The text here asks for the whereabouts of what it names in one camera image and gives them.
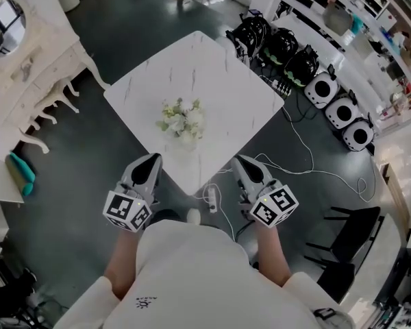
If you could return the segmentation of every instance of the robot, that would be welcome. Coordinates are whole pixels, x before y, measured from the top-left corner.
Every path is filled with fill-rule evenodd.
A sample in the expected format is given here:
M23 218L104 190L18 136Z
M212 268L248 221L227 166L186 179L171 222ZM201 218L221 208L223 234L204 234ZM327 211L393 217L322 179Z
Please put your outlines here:
M288 186L273 178L266 166L248 156L232 158L232 169L241 188L240 209L243 215L272 228L290 216L299 203ZM129 164L108 193L103 215L115 226L138 232L152 216L158 204L154 190L158 186L163 159L148 154Z

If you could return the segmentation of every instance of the power strip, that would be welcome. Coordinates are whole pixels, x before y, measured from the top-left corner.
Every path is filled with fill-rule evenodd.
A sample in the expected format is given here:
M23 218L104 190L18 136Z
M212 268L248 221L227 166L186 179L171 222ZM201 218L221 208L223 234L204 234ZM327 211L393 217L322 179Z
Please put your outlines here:
M210 209L210 213L218 212L218 206L216 201L216 190L209 186L207 189L208 195L208 208Z

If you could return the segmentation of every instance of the teal object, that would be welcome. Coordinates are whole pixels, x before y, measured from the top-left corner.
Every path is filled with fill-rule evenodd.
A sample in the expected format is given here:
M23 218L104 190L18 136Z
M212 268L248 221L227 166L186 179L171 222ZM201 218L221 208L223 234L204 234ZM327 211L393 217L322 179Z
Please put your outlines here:
M23 196L28 196L34 189L35 173L30 169L30 167L24 160L19 158L13 152L10 153L10 157L14 161L21 175L27 180L27 183L24 185L21 194Z
M358 16L353 14L353 23L351 24L350 29L351 32L356 35L359 33L362 27L364 27L364 22L362 22L362 20Z

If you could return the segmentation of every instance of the chair leg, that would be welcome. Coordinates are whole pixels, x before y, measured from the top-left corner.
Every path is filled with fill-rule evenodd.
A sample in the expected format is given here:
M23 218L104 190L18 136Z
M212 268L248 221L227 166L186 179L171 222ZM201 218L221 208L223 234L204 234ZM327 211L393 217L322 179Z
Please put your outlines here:
M313 247L313 248L315 248L315 249L322 249L322 250L324 250L324 251L330 252L330 247L320 246L320 245L313 244L313 243L306 243L306 245L307 245L307 246L310 246L310 247Z
M320 266L326 266L327 265L326 262L323 262L322 260L317 260L316 258L313 258L313 257L304 256L304 258L306 260L309 260L309 261L311 261L313 263L316 263L317 265L320 265Z
M327 219L329 221L346 221L349 218L348 217L324 217L324 219Z
M352 210L347 210L346 208L341 208L341 207L334 207L332 206L330 208L331 210L334 210L336 212L341 212L341 213L345 213L346 215L351 215L353 213Z
M331 265L332 263L338 263L338 262L335 262L333 260L326 260L325 258L322 258L321 262L324 262L325 265Z

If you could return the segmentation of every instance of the white marble table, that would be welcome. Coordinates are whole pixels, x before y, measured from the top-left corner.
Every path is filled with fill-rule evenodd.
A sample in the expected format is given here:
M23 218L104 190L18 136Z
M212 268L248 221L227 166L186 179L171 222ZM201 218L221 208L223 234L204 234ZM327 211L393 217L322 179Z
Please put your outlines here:
M108 103L163 169L195 194L269 121L284 101L224 48L194 32L143 62L104 93ZM194 151L168 139L155 124L162 103L200 99L206 129Z

